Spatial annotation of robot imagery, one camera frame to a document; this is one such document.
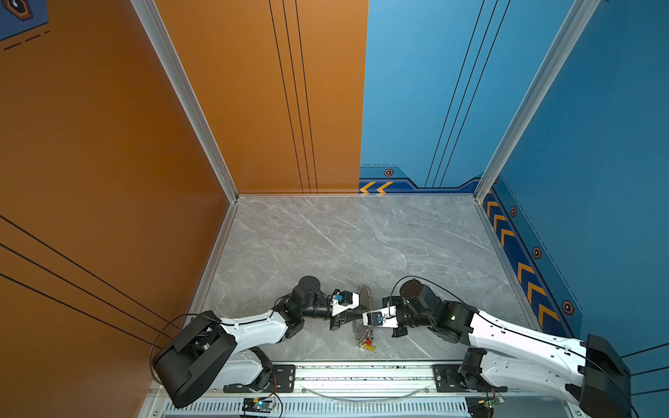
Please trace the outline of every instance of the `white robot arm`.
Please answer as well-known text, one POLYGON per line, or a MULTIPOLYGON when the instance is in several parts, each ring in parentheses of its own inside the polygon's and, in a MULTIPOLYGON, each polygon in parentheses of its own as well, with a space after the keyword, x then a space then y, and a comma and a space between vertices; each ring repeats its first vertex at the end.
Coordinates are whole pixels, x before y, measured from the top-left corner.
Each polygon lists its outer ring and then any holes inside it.
POLYGON ((459 372, 473 391, 507 387, 544 393, 579 405, 596 417, 630 417, 630 370, 608 341, 553 336, 511 324, 461 302, 445 302, 418 280, 400 288, 386 306, 366 312, 363 324, 392 328, 428 326, 446 342, 470 346, 459 372))
POLYGON ((197 315, 152 359, 160 383, 177 408, 198 399, 210 387, 268 386, 272 363, 258 348, 292 338, 304 318, 330 320, 335 330, 362 318, 371 305, 369 290, 334 292, 325 296, 320 282, 304 276, 291 294, 278 299, 269 311, 245 318, 217 318, 212 311, 197 315))
POLYGON ((470 346, 458 369, 458 383, 472 392, 507 387, 528 389, 579 405, 593 418, 629 418, 630 371, 603 338, 587 341, 553 336, 503 321, 462 302, 443 301, 418 280, 400 296, 369 310, 369 290, 335 290, 325 296, 320 283, 305 276, 290 295, 264 314, 246 318, 198 315, 153 357, 152 366, 177 408, 210 387, 241 384, 259 391, 270 382, 272 364, 258 348, 293 337, 304 318, 330 319, 330 329, 355 319, 392 328, 428 326, 446 342, 470 346))

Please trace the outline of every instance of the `yellow chevron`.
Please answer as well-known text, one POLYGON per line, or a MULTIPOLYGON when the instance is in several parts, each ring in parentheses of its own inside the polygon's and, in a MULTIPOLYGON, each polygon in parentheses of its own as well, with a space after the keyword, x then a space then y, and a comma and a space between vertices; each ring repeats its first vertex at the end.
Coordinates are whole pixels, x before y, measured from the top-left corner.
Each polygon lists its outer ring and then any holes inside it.
POLYGON ((384 190, 386 187, 388 187, 389 185, 391 185, 391 184, 393 184, 392 181, 389 181, 388 183, 385 183, 383 186, 381 186, 381 187, 379 187, 379 188, 377 189, 377 192, 379 192, 379 193, 385 193, 385 191, 383 191, 383 190, 384 190))
POLYGON ((367 183, 367 186, 364 186, 362 189, 360 189, 360 191, 363 192, 363 193, 369 193, 367 191, 367 187, 373 185, 374 183, 376 183, 376 182, 375 181, 370 181, 369 183, 367 183))
POLYGON ((489 202, 488 202, 488 217, 490 217, 490 207, 491 207, 491 206, 497 206, 497 207, 499 207, 499 203, 497 203, 497 202, 493 202, 493 201, 489 201, 489 202))
POLYGON ((516 234, 514 234, 513 231, 509 231, 508 229, 502 228, 502 237, 500 238, 502 242, 502 247, 504 247, 504 237, 506 237, 507 235, 511 235, 512 237, 516 236, 516 234))
POLYGON ((537 292, 546 296, 546 291, 544 291, 544 289, 538 287, 534 283, 527 282, 527 300, 530 301, 530 305, 532 304, 532 291, 533 290, 536 290, 537 292))
POLYGON ((492 218, 495 220, 493 228, 495 229, 495 232, 497 232, 497 221, 506 221, 506 218, 502 215, 495 215, 492 218))
POLYGON ((522 283, 522 271, 530 272, 532 274, 536 274, 535 271, 532 269, 532 267, 523 264, 523 263, 518 263, 518 281, 522 283))
POLYGON ((541 325, 542 328, 543 328, 543 314, 548 314, 549 316, 555 318, 556 321, 560 321, 560 318, 557 317, 557 314, 555 312, 543 306, 542 304, 539 304, 539 325, 541 325))

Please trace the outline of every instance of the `blue wall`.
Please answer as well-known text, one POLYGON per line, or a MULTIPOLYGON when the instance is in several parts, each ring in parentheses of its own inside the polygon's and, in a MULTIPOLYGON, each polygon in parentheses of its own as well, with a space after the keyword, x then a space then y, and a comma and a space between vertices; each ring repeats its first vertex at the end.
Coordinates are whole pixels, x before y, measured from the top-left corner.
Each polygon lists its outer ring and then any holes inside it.
MULTIPOLYGON (((669 2, 602 1, 506 166, 512 191, 582 307, 582 335, 620 354, 669 342, 669 2)), ((669 366, 669 347, 625 359, 669 366)), ((632 392, 669 386, 669 370, 632 392)), ((666 416, 669 392, 633 397, 666 416)))
POLYGON ((361 165, 399 167, 418 187, 480 175, 571 4, 370 0, 361 165))

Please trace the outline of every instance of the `blue sticker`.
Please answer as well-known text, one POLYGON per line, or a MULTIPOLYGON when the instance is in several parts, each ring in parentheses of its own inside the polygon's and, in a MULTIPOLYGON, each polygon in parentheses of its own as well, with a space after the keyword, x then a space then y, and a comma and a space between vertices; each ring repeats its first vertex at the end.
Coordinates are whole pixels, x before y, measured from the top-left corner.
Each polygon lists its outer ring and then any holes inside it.
POLYGON ((46 23, 49 23, 46 0, 2 0, 0 41, 46 23))

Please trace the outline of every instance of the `gray marble floor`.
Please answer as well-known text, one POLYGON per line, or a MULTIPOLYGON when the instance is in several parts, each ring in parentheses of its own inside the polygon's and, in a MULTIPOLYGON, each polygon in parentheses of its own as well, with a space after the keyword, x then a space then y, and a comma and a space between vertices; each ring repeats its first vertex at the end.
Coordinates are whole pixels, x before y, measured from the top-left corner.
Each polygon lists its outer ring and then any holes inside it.
MULTIPOLYGON (((228 318, 264 312, 306 275, 325 294, 366 284, 380 308, 408 274, 527 326, 473 198, 463 195, 241 198, 205 308, 228 318)), ((401 338, 375 329, 374 343, 375 352, 359 348, 352 324, 331 332, 307 319, 295 337, 262 348, 272 360, 461 359, 466 351, 427 328, 401 338)))

